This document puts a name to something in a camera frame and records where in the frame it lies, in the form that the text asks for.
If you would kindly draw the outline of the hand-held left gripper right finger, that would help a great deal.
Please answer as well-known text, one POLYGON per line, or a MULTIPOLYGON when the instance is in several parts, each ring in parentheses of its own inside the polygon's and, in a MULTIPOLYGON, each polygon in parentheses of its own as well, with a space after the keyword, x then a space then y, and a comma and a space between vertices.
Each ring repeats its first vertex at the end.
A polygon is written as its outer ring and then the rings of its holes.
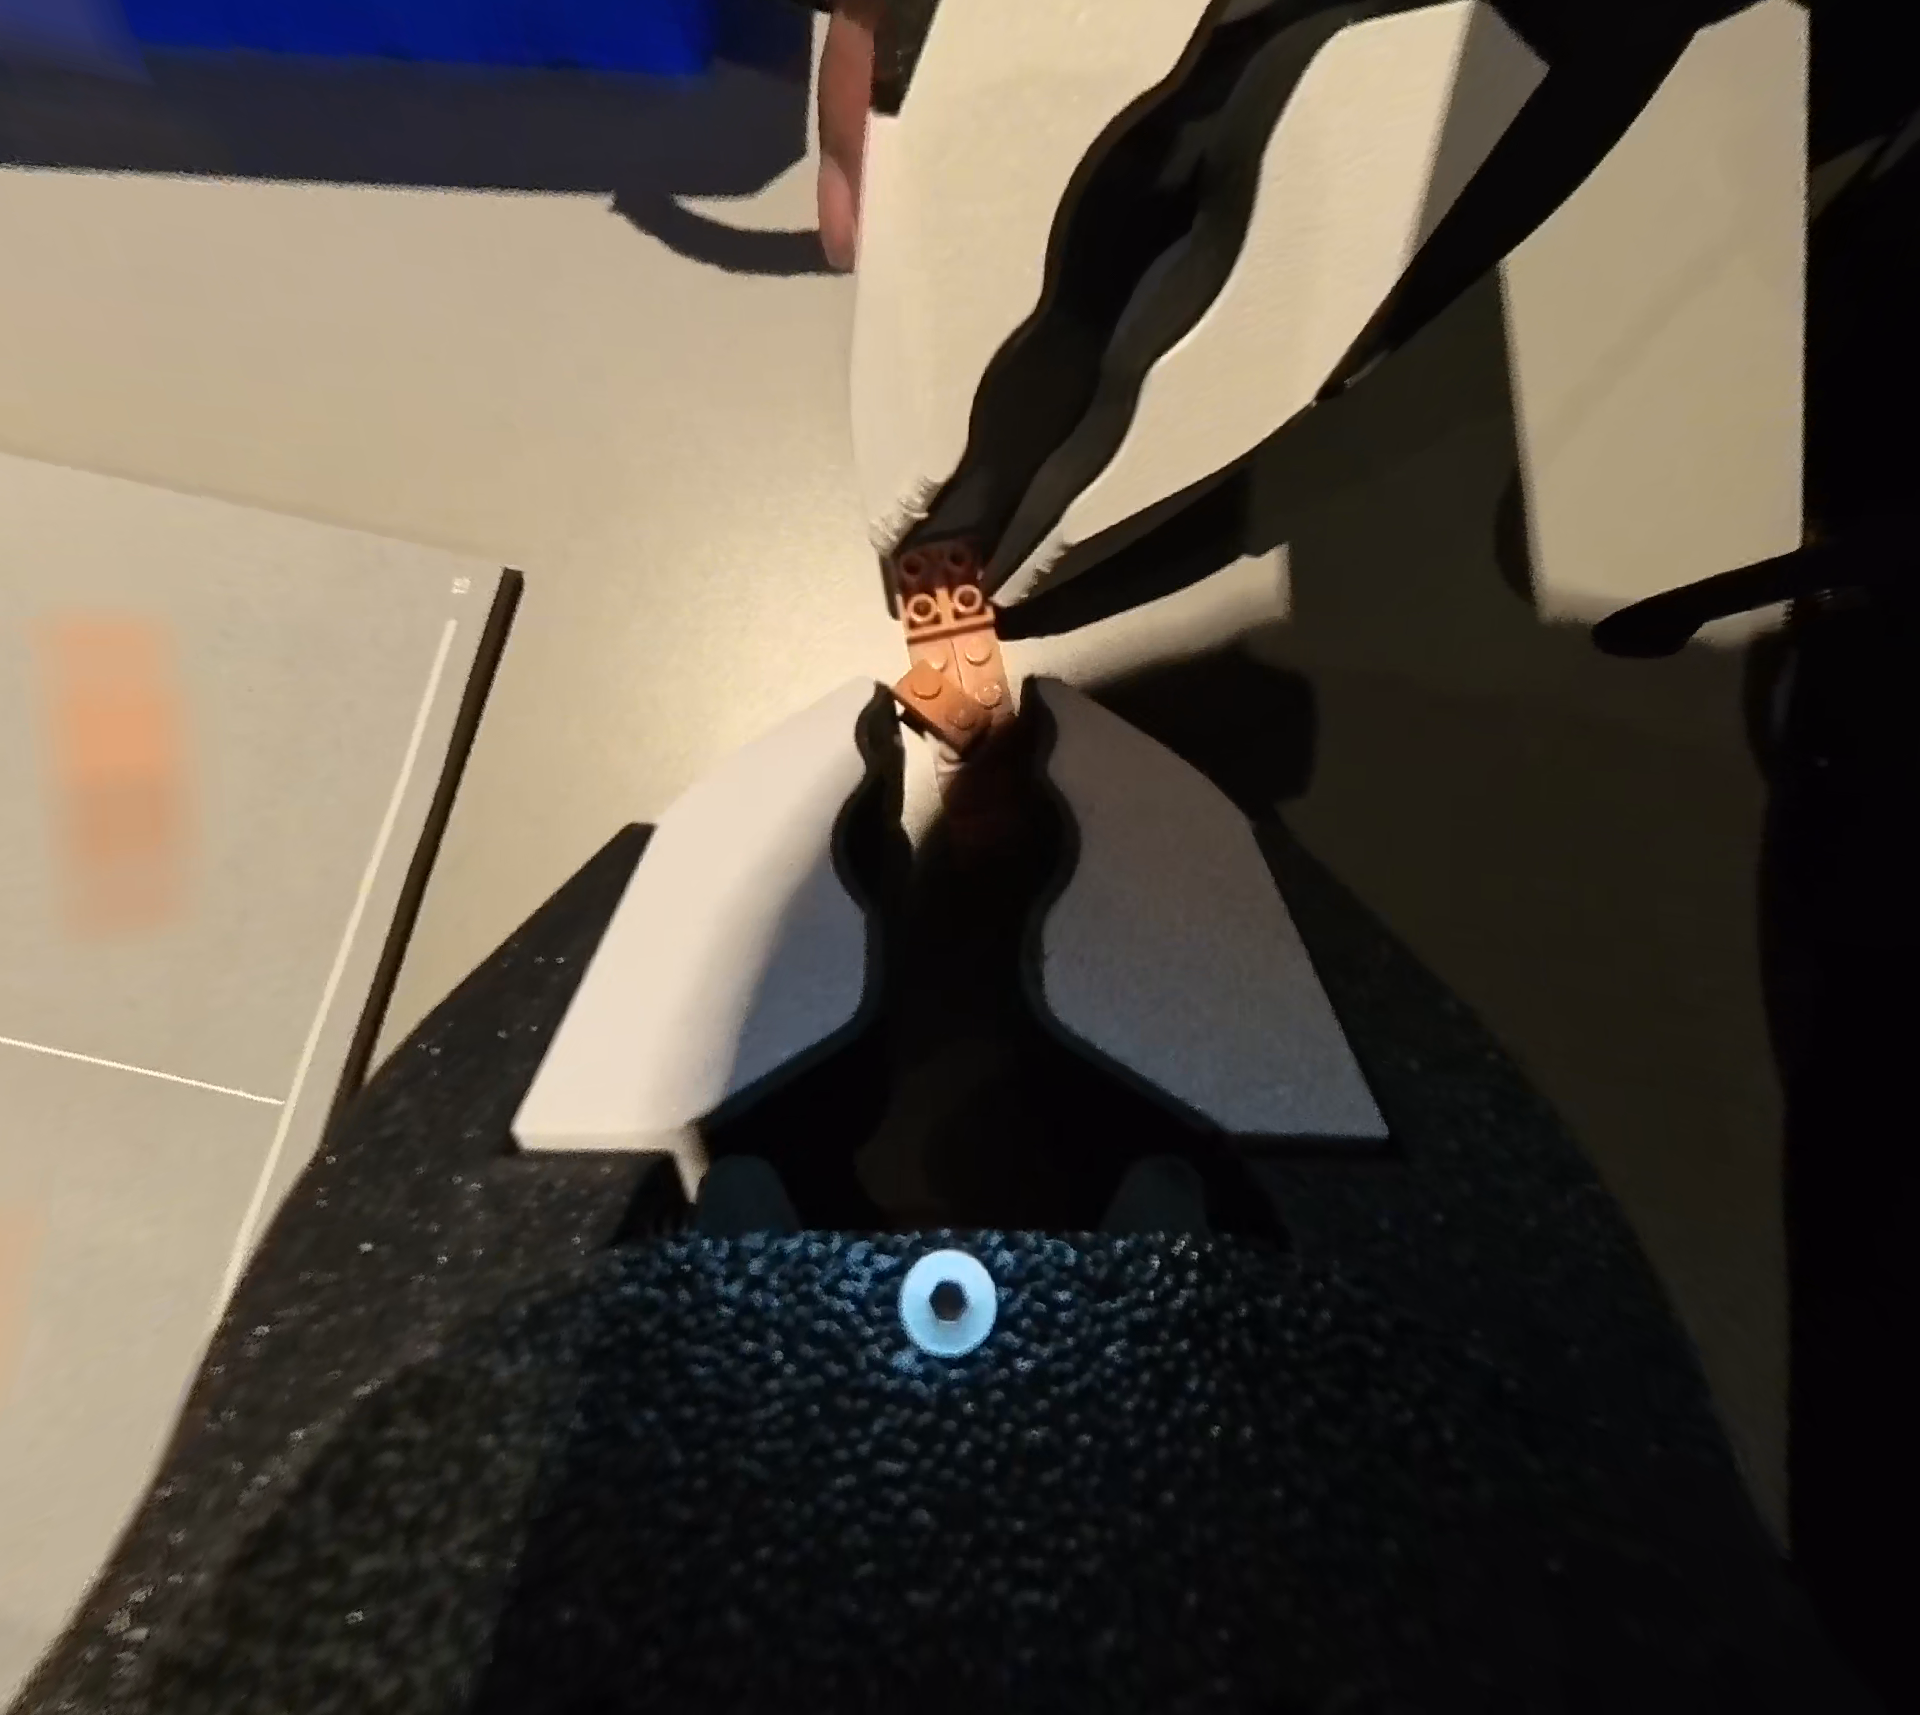
POLYGON ((1093 696, 1026 686, 1063 857, 1034 919, 1038 1013, 1194 1121, 1244 1141, 1385 1141, 1252 824, 1093 696))

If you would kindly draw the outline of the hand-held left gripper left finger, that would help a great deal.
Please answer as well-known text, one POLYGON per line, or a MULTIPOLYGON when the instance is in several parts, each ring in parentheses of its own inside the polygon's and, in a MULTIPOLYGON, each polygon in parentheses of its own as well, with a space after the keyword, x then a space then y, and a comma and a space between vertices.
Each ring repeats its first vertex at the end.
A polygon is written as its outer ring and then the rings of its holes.
POLYGON ((517 1151, 704 1159, 727 1103, 852 1027, 868 913, 836 838, 898 744, 894 702, 852 680, 685 790, 543 1051, 517 1151))

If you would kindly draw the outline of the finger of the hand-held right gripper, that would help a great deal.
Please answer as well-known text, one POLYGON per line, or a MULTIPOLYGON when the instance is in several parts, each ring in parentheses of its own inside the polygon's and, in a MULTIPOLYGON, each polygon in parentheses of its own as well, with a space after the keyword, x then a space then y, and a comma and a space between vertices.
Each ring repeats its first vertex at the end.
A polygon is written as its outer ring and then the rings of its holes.
POLYGON ((1099 244, 1101 174, 1275 2, 882 0, 848 398, 881 558, 1011 532, 1140 276, 1132 224, 1099 244))
POLYGON ((1114 556, 1307 412, 1547 74, 1484 0, 1335 10, 1265 44, 1187 234, 1001 536, 996 606, 1114 556))

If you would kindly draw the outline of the orange brick assembly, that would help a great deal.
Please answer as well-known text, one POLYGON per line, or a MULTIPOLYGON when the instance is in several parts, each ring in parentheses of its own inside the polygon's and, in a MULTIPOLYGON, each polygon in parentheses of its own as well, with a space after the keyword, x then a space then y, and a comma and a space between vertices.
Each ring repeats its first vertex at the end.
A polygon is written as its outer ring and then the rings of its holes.
POLYGON ((1013 849, 1026 812, 1030 746, 995 616, 982 610, 939 632, 913 632, 894 700, 927 750, 939 812, 928 830, 949 838, 964 861, 1013 849))

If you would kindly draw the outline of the small orange brown brick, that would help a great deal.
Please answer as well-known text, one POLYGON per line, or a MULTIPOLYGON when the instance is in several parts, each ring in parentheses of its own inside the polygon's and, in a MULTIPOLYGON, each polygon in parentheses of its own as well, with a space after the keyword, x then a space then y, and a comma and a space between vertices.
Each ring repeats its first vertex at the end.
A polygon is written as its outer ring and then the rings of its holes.
POLYGON ((982 574, 982 554, 970 536, 937 538, 896 554, 888 586, 909 642, 995 628, 996 610, 982 574))

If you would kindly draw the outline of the grey desk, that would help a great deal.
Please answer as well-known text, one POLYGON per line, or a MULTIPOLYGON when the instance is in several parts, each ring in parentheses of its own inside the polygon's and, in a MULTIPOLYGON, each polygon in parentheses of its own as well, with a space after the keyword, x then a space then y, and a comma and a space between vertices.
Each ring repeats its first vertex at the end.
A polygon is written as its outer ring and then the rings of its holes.
MULTIPOLYGON (((1232 644, 1310 694, 1230 744, 1472 1007, 1634 1219, 1787 1535, 1782 1099, 1738 634, 1599 654, 1603 598, 1738 538, 1785 458, 1787 320, 1640 288, 1629 176, 1733 114, 1717 40, 1568 222, 1252 474, 1240 560, 1053 640, 1076 672, 1232 644)), ((805 94, 156 54, 4 72, 4 450, 514 566, 524 598, 379 1035, 388 1055, 612 830, 888 666, 847 454, 850 284, 808 270, 805 94)))

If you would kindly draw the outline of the person's right hand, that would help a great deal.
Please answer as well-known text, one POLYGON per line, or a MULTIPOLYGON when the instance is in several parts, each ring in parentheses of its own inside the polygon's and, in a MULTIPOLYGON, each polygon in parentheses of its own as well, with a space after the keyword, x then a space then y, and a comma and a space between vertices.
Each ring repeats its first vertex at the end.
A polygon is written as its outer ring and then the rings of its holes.
POLYGON ((836 274, 857 266, 877 44, 887 0, 830 0, 814 78, 819 234, 836 274))

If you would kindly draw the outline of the white instruction booklet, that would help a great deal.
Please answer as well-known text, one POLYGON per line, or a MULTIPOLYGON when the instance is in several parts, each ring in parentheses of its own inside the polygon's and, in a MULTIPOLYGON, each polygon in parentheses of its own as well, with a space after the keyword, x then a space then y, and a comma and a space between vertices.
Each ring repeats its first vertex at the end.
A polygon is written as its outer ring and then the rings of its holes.
POLYGON ((517 572, 4 458, 4 1049, 338 1081, 517 572))

